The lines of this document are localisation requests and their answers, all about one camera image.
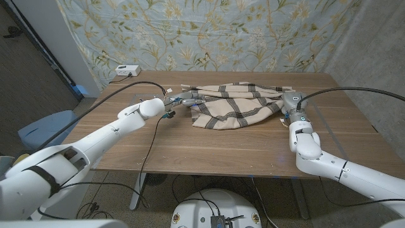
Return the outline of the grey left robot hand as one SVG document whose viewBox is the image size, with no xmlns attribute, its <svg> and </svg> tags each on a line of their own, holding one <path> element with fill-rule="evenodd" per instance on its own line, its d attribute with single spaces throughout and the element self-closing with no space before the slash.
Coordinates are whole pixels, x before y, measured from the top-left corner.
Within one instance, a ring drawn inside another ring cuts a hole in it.
<svg viewBox="0 0 405 228">
<path fill-rule="evenodd" d="M 194 106 L 205 103 L 205 96 L 199 94 L 197 90 L 191 90 L 174 95 L 172 105 Z"/>
</svg>

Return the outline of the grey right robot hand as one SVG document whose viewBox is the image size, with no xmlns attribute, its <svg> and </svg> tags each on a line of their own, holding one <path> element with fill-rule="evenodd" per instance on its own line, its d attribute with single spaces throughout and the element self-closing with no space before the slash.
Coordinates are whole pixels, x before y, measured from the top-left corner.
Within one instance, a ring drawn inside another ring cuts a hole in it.
<svg viewBox="0 0 405 228">
<path fill-rule="evenodd" d="M 306 97 L 306 94 L 303 92 L 285 92 L 282 94 L 282 113 L 283 114 L 290 114 L 291 110 L 295 110 L 297 108 L 297 104 L 300 100 Z"/>
</svg>

